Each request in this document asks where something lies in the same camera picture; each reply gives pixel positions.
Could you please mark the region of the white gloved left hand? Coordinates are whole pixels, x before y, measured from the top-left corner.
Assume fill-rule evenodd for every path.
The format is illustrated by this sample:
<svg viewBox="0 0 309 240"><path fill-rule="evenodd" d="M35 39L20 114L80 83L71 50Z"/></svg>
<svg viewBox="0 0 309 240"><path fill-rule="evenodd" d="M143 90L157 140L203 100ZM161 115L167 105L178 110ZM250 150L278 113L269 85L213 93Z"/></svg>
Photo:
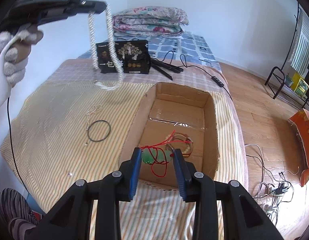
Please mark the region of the white gloved left hand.
<svg viewBox="0 0 309 240"><path fill-rule="evenodd" d="M24 78L31 47L42 38L43 32L35 25L24 29L19 38L8 31L0 33L0 107Z"/></svg>

